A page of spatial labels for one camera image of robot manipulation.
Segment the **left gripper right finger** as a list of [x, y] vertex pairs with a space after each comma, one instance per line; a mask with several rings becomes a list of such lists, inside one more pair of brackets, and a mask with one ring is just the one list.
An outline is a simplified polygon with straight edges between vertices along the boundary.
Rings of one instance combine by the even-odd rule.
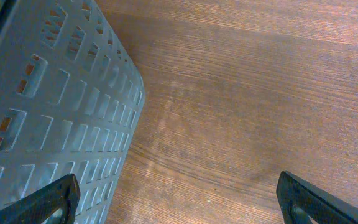
[[283, 171], [276, 194], [284, 223], [358, 223], [358, 208]]

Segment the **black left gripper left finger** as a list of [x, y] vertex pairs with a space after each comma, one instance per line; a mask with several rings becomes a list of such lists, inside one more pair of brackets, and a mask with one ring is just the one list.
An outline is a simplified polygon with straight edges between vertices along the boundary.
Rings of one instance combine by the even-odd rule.
[[75, 174], [67, 174], [0, 210], [0, 223], [74, 223], [80, 196]]

